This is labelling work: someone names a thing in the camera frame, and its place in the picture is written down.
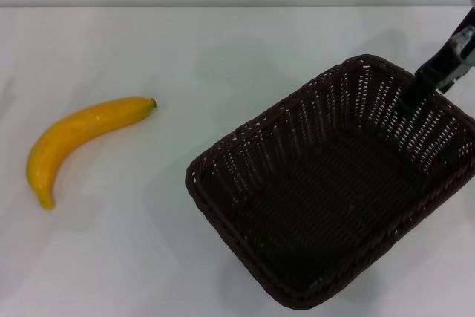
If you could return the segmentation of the dark brown woven basket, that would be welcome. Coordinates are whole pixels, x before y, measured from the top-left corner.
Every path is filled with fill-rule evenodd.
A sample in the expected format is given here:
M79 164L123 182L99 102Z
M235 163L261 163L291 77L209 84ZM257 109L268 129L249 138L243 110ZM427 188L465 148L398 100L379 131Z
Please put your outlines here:
M441 94L404 114L413 79L347 59L187 168L197 208L279 304L332 298L475 177L475 118Z

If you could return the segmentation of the yellow banana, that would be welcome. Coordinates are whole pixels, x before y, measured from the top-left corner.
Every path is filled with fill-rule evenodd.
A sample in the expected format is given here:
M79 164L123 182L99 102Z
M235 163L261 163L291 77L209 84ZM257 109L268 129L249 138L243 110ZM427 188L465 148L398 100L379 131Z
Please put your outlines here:
M103 134L144 120L156 107L152 98L120 98L77 111L48 128L33 145L26 164L26 178L39 205L54 208L56 175L71 152Z

